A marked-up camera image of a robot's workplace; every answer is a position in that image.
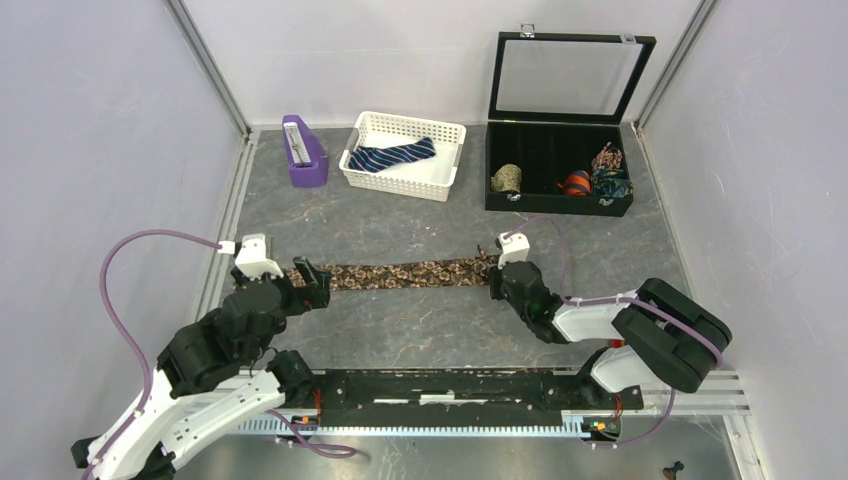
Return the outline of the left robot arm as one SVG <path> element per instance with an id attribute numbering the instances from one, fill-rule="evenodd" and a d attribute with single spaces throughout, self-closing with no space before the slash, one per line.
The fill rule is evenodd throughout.
<path id="1" fill-rule="evenodd" d="M 306 405 L 313 373 L 294 350 L 222 394 L 221 386 L 254 365 L 293 316 L 328 307 L 331 274 L 294 260 L 294 283 L 275 264 L 237 266 L 235 290 L 220 307 L 179 329 L 144 377 L 134 405 L 105 433 L 71 447 L 86 479 L 170 479 L 200 451 L 244 421 L 284 403 Z"/>

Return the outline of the brown floral tie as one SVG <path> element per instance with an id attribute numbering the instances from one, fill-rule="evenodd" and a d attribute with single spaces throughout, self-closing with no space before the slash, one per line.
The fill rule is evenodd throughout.
<path id="1" fill-rule="evenodd" d="M 330 274 L 331 291 L 480 287 L 489 283 L 498 256 L 478 248 L 474 257 L 386 265 L 316 265 Z"/>

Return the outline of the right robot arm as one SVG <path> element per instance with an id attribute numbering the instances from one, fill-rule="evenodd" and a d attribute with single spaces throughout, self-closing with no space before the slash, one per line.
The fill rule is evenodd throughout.
<path id="1" fill-rule="evenodd" d="M 651 381 L 695 393 L 722 365 L 733 339 L 722 320 L 660 278 L 615 296 L 585 299 L 553 293 L 529 261 L 494 267 L 491 277 L 492 298 L 506 301 L 543 342 L 620 342 L 590 361 L 577 382 L 580 400 L 591 408 Z"/>

